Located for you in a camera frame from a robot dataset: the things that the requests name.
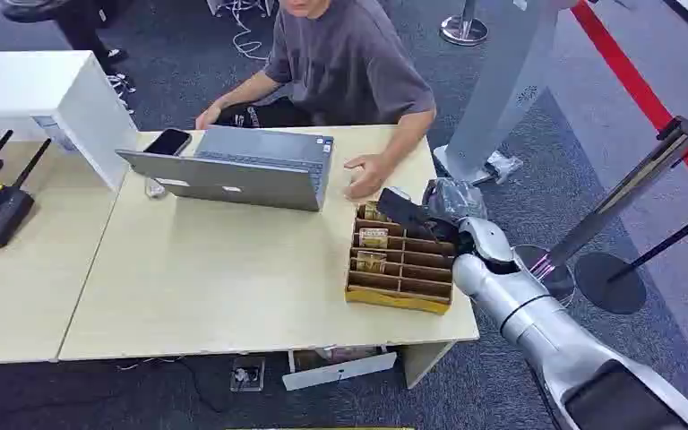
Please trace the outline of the person's right hand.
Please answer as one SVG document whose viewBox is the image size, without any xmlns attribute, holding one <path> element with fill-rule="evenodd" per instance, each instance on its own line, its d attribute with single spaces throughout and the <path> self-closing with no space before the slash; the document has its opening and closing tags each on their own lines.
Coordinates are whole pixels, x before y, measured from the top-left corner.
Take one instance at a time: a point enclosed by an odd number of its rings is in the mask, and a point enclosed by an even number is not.
<svg viewBox="0 0 688 430">
<path fill-rule="evenodd" d="M 205 130 L 210 125 L 213 125 L 219 118 L 221 107 L 219 103 L 212 103 L 207 107 L 195 120 L 194 128 L 196 130 Z"/>
</svg>

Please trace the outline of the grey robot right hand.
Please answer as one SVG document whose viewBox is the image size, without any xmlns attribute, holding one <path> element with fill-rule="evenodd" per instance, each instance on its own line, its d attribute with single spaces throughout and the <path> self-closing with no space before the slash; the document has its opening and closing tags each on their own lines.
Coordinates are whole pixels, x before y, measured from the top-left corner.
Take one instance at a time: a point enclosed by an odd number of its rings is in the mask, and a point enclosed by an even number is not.
<svg viewBox="0 0 688 430">
<path fill-rule="evenodd" d="M 436 214 L 426 205 L 412 202 L 404 193 L 388 187 L 381 191 L 376 209 L 388 219 L 434 241 L 456 244 L 459 228 L 444 215 Z"/>
</svg>

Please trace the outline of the person's left hand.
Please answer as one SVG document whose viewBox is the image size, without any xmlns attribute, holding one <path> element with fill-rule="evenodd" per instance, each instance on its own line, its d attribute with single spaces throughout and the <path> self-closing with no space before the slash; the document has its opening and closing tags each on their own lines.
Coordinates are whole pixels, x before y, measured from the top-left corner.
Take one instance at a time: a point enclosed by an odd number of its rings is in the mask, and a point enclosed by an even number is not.
<svg viewBox="0 0 688 430">
<path fill-rule="evenodd" d="M 350 200 L 366 198 L 381 189 L 397 164 L 383 154 L 366 154 L 348 161 L 346 169 L 356 169 L 358 174 L 350 181 L 345 195 Z"/>
</svg>

